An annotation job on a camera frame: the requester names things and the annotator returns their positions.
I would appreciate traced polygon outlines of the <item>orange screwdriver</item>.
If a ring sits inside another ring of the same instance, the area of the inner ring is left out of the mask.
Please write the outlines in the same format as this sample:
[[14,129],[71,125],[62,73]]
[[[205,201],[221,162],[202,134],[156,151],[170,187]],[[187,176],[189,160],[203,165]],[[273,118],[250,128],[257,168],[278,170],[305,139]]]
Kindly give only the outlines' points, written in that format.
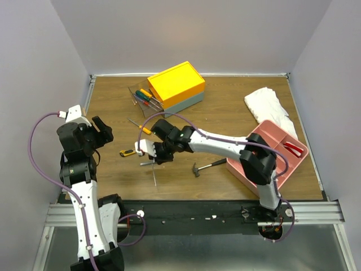
[[129,120],[132,124],[136,125],[143,133],[145,133],[145,134],[147,134],[147,135],[151,135],[151,134],[152,134],[152,132],[151,132],[149,129],[147,129],[146,127],[143,127],[142,125],[137,124],[135,121],[133,121],[133,120],[130,119],[130,118],[128,118],[128,120]]
[[152,98],[152,99],[154,99],[155,101],[161,103],[159,100],[157,100],[155,97],[153,97],[153,95],[152,95],[151,93],[147,92],[146,90],[140,89],[140,92],[142,92],[142,93],[143,93],[144,95],[146,95],[147,97]]

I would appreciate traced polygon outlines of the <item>transparent smoky drawer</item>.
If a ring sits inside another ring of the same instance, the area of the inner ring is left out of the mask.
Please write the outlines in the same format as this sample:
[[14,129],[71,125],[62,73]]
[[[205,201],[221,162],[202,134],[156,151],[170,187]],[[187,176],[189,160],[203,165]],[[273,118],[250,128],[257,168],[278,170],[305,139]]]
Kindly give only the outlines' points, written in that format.
[[138,105],[138,106],[139,106],[139,108],[140,108],[140,110],[141,110],[141,112],[142,112],[142,114],[143,114],[143,116],[144,116],[145,118],[147,118],[147,117],[149,117],[149,116],[151,116],[151,115],[153,115],[153,114],[155,114],[155,113],[159,113],[159,112],[163,112],[163,111],[164,111],[164,109],[163,109],[163,103],[162,103],[162,101],[161,101],[160,98],[156,98],[156,99],[161,102],[161,103],[160,103],[160,106],[161,106],[162,110],[156,108],[157,111],[155,111],[155,110],[153,110],[153,109],[151,109],[151,108],[148,108],[148,107],[145,106],[144,104],[141,104],[140,102],[138,102],[138,101],[134,98],[133,94],[135,94],[135,91],[136,91],[136,90],[140,90],[140,89],[146,90],[147,92],[151,93],[151,94],[153,95],[153,97],[155,97],[155,98],[156,98],[156,92],[153,90],[153,88],[152,88],[152,86],[150,85],[150,83],[148,82],[148,80],[143,80],[142,82],[139,82],[139,83],[137,83],[137,84],[135,84],[135,85],[132,85],[132,86],[129,86],[129,87],[128,87],[128,90],[129,90],[129,92],[130,92],[130,95],[131,95],[131,98],[132,98],[132,100],[133,100],[133,103],[134,103],[135,105]]

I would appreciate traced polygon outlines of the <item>blue red screwdriver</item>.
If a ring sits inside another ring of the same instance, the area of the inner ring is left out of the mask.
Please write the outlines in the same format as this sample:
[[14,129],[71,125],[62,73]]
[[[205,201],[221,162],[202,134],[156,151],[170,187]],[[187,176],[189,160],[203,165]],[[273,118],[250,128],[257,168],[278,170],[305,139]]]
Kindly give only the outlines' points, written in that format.
[[157,109],[155,109],[153,106],[151,106],[146,100],[143,100],[142,98],[138,97],[137,95],[133,94],[134,98],[140,102],[141,104],[144,104],[145,106],[147,106],[148,108],[151,108],[155,111],[157,111]]

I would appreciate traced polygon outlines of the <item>green handle screwdriver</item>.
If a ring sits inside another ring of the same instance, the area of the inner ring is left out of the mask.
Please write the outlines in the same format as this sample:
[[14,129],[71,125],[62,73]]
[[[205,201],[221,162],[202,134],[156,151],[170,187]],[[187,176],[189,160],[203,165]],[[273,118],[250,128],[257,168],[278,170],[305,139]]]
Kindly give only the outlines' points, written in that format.
[[144,95],[142,92],[140,92],[140,90],[136,90],[136,91],[135,91],[135,95],[137,95],[138,97],[142,98],[143,100],[146,100],[151,106],[162,110],[159,102],[155,101],[155,100],[152,99],[152,98],[147,97],[147,96]]

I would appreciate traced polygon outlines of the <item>yellow and grey drawer box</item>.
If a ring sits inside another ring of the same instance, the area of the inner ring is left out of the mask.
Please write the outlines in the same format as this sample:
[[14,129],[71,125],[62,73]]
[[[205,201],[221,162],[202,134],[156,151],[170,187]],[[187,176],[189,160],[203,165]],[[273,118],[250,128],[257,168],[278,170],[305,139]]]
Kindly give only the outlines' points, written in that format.
[[150,91],[161,102],[164,117],[204,99],[205,80],[188,61],[147,78]]

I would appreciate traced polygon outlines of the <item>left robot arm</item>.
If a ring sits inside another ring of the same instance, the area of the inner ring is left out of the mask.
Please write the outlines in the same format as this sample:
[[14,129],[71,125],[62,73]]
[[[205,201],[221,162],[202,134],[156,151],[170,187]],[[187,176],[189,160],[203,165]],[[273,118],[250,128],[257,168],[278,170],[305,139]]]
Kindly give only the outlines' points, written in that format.
[[69,190],[78,234],[77,262],[71,270],[124,270],[117,223],[125,216],[117,194],[98,199],[93,154],[113,141],[112,128],[99,116],[90,123],[69,121],[56,131],[63,147],[59,177]]

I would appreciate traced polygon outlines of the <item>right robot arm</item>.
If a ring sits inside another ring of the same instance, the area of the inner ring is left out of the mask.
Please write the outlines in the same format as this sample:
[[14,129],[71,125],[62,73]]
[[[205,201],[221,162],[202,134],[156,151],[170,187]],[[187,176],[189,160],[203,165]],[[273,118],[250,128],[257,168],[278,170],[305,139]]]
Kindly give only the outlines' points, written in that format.
[[246,178],[257,187],[260,216],[266,221],[272,221],[280,215],[276,153],[259,134],[229,137],[188,125],[178,129],[165,119],[158,120],[151,131],[161,142],[145,143],[144,152],[157,164],[173,161],[176,152],[203,152],[237,160]]

